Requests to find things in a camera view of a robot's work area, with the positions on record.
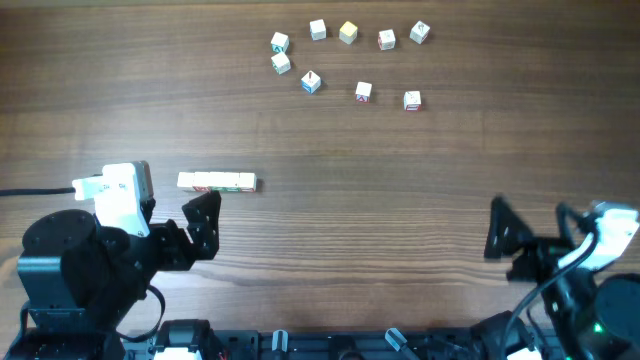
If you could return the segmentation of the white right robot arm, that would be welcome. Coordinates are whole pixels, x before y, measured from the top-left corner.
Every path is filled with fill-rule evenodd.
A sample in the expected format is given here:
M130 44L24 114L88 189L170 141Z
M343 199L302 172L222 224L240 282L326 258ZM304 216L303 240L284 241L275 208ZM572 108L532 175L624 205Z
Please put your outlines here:
M638 358L638 275L615 275L602 283L595 280L596 274L618 260L631 243L639 229L638 211L600 202L579 213L560 203L555 216L558 236L537 236L505 198L492 200L484 257L511 258L507 280L535 286L513 310L473 327L479 358L555 357L540 327L520 319L530 312L535 299L544 304L561 357Z

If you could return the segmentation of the white block green O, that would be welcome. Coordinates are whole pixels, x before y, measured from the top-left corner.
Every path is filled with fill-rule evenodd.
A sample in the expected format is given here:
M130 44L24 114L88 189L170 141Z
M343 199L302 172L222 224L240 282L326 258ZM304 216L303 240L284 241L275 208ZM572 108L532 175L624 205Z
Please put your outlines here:
M210 190L223 191L226 185L225 172L209 172L207 175L207 186Z

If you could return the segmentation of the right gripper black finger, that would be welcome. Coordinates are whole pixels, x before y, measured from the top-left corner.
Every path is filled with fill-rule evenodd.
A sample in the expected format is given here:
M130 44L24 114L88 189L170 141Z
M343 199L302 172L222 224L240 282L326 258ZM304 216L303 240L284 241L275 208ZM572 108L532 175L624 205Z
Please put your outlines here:
M491 201L489 230L484 249L485 259L511 256L533 241L532 230L502 196Z
M578 230L587 235L592 232L595 228L593 217L587 213L579 214L576 210L571 208L566 203L559 203L555 209L556 220L559 228L560 237L566 240L572 240L572 233L569 228L569 221L573 220Z

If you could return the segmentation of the white block letter E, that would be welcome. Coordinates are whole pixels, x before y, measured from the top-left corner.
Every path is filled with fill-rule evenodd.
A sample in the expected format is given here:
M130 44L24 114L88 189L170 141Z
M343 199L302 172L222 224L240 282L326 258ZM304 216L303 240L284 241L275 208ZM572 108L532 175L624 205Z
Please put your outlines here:
M242 192L255 192L257 189L257 175L255 173L240 173L238 187Z

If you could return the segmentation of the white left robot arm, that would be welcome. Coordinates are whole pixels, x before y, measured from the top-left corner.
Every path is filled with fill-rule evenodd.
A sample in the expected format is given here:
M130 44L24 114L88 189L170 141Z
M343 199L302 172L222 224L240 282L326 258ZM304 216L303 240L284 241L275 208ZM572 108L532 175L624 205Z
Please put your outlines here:
M221 195L186 203L188 221L153 224L146 236L102 224L84 210L45 216L23 236L17 273L28 295L9 359L123 359L125 343L145 343L155 359L220 359L224 350L206 320L158 321L126 336L117 327L159 271L188 271L219 249Z

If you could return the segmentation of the white block red W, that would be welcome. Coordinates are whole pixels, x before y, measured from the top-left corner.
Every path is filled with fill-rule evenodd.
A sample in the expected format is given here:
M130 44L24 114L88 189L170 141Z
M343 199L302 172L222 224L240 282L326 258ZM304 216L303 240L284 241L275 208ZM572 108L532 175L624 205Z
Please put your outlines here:
M196 192L209 192L209 172L195 172L192 181L192 187Z

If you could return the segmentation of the white block numeral one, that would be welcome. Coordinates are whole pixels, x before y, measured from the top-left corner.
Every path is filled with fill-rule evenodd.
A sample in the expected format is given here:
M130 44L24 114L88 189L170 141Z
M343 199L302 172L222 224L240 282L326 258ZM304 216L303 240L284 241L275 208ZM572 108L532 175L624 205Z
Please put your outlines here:
M238 192L241 190L241 176L239 173L224 172L221 174L221 179L224 181L224 188L227 192Z

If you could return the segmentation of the white block paw print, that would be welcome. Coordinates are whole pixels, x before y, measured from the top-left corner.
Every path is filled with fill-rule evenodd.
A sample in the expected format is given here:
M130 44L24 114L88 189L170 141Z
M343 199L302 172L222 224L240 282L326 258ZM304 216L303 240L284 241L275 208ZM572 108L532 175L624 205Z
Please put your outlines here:
M184 191L193 191L195 174L192 172L180 172L177 179L177 187Z

